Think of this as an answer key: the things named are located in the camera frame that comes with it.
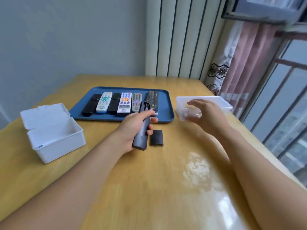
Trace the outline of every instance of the wooden table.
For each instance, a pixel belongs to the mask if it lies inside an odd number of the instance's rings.
[[[176,96],[209,96],[198,80],[166,77],[79,75],[42,103],[71,109],[95,86],[166,89]],[[234,128],[287,176],[294,176],[233,115]],[[59,178],[119,123],[80,121],[86,145],[43,164],[20,118],[0,131],[0,220]],[[112,170],[82,229],[259,229],[225,151],[192,123],[156,124],[164,146],[125,154]]]

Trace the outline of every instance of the person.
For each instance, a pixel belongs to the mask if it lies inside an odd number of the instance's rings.
[[[260,227],[307,229],[307,192],[233,129],[216,104],[202,99],[188,104],[202,112],[201,118],[189,120],[224,147]],[[4,219],[0,229],[78,229],[111,169],[123,154],[132,150],[134,136],[143,120],[152,114],[153,110],[128,115],[67,173]],[[151,135],[152,130],[150,125],[147,134]]]

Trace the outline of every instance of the white box lid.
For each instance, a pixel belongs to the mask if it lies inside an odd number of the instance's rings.
[[[20,112],[25,129],[32,130],[38,127],[56,123],[67,118],[70,113],[62,103],[44,105]]]

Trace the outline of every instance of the clear plastic container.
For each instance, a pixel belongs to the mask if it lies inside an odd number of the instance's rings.
[[[20,112],[33,150],[49,163],[85,145],[83,129],[62,103]]]
[[[226,102],[221,96],[179,96],[176,97],[176,112],[181,121],[185,121],[187,116],[201,117],[200,109],[187,104],[187,102],[196,98],[214,102],[222,109],[226,116],[233,108],[232,105]]]

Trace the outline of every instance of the pink curtain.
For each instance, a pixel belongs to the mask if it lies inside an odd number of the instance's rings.
[[[220,96],[234,108],[239,118],[248,98],[259,83],[261,67],[278,26],[244,22]]]

